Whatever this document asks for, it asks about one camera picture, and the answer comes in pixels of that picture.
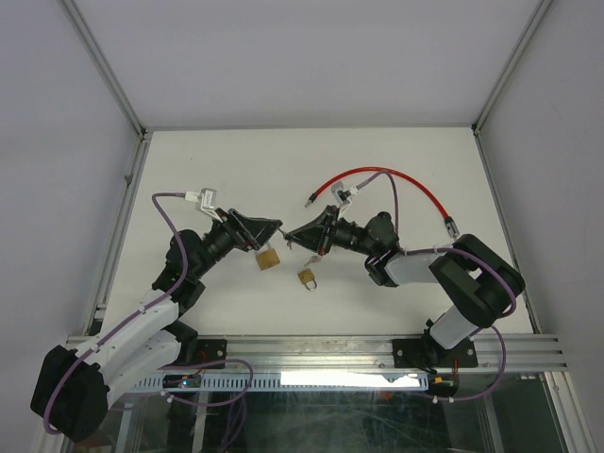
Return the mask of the large brass padlock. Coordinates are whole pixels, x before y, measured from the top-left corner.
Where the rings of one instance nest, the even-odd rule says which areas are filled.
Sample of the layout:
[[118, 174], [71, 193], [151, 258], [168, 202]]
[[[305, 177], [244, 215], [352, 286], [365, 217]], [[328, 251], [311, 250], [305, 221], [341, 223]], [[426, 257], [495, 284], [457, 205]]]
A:
[[255, 258], [257, 265], [262, 271], [280, 264], [278, 253], [270, 243], [267, 243], [260, 250], [256, 251]]

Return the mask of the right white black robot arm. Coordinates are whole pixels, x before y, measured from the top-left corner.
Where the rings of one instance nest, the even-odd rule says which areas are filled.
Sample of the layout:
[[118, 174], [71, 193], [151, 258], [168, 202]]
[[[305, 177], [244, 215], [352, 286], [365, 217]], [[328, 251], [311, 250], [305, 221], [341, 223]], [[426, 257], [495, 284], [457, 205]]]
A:
[[425, 370], [445, 364], [462, 341], [511, 315], [526, 288], [521, 274], [472, 234], [463, 234], [446, 247], [402, 248], [386, 211], [358, 226], [328, 206], [284, 238], [318, 256], [332, 247], [364, 255], [368, 276], [381, 287], [439, 284], [452, 306], [436, 321], [428, 321], [420, 340], [402, 352], [414, 367]]

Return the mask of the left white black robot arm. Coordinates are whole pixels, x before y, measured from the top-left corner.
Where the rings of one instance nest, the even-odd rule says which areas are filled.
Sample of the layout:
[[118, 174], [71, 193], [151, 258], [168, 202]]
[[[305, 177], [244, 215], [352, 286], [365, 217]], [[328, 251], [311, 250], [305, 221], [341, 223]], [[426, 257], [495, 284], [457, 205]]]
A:
[[45, 355], [30, 402], [44, 429], [81, 442], [147, 374], [193, 363], [197, 332], [180, 318], [204, 292], [202, 276], [233, 250], [260, 250], [281, 225], [218, 209], [204, 235], [175, 230], [162, 271], [133, 312], [75, 348], [57, 345]]

